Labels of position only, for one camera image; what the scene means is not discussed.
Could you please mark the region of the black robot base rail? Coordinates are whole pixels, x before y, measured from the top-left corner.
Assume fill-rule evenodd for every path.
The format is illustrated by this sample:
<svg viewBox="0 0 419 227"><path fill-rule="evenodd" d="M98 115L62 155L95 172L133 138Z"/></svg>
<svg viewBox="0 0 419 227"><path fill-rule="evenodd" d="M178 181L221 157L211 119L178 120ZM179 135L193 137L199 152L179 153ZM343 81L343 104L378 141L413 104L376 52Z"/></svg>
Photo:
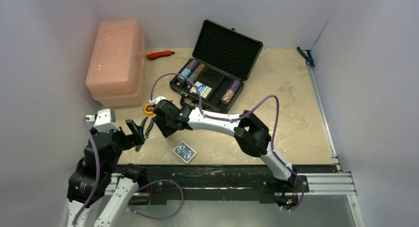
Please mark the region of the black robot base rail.
<svg viewBox="0 0 419 227"><path fill-rule="evenodd" d="M144 165L146 181L130 205L165 205L169 200L257 201L294 206L309 192L310 174L335 174L335 165L296 165L302 181L277 181L266 165Z"/></svg>

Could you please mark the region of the blue Texas Hold'em card box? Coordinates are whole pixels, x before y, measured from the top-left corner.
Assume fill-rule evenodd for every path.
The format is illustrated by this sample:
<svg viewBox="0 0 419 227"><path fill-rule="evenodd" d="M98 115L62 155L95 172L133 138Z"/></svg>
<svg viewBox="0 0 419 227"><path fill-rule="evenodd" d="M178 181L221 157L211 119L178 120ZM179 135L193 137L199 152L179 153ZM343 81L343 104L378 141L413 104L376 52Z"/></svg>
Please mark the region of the blue Texas Hold'em card box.
<svg viewBox="0 0 419 227"><path fill-rule="evenodd" d="M201 83L201 82L195 82L194 85L197 87L197 89L195 87L191 87L189 92L191 93L195 93L195 94L200 94L202 98L207 98L211 92L212 92L212 88Z"/></svg>

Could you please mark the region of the purple black poker chip roll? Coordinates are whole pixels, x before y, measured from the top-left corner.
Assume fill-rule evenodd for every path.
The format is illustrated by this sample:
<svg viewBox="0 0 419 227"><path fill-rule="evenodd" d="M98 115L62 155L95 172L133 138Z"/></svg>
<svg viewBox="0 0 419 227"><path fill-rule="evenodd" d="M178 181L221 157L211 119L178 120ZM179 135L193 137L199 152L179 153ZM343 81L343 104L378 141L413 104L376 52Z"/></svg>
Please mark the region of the purple black poker chip roll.
<svg viewBox="0 0 419 227"><path fill-rule="evenodd" d="M232 92L235 92L235 91L239 88L240 84L241 84L241 82L240 82L240 81L238 81L238 80L234 80L234 81L231 83L231 85L230 85L230 87L229 87L229 90L230 90L230 91L232 91Z"/></svg>

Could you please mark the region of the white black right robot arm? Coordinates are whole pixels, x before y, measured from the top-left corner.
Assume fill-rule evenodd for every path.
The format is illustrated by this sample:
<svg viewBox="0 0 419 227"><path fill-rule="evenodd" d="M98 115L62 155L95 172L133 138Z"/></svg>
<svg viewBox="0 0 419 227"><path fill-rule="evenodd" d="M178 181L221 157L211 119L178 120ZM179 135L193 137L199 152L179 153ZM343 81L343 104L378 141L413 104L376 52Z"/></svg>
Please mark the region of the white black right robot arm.
<svg viewBox="0 0 419 227"><path fill-rule="evenodd" d="M181 130L203 130L231 136L243 153L264 162L280 189L289 191L296 186L297 174L292 164L275 147L269 128L252 112L245 110L236 115L202 113L191 105L178 108L164 97L154 99L150 104L155 114L154 123L164 137Z"/></svg>

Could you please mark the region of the orange blue poker chip roll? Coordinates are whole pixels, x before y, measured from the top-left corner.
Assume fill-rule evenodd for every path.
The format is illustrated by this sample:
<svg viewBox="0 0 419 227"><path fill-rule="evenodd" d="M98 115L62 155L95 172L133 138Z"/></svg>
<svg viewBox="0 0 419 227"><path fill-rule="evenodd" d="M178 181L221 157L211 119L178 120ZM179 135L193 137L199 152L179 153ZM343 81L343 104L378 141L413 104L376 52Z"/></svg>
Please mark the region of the orange blue poker chip roll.
<svg viewBox="0 0 419 227"><path fill-rule="evenodd" d="M223 104L228 104L234 96L234 92L227 90L226 93L223 95L221 102Z"/></svg>

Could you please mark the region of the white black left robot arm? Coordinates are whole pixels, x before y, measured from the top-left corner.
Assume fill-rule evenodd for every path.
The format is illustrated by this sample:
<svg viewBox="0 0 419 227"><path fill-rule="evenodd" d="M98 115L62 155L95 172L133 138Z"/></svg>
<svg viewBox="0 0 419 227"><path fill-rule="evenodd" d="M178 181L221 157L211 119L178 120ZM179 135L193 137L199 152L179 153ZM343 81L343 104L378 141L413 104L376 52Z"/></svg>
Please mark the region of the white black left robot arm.
<svg viewBox="0 0 419 227"><path fill-rule="evenodd" d="M84 157L68 181L69 227L114 227L132 195L147 187L145 168L127 165L117 177L112 197L98 213L122 152L144 144L145 122L146 119L137 125L132 119L126 120L131 131L126 135L116 124L113 109L99 110L97 114L82 119L88 144L84 148Z"/></svg>

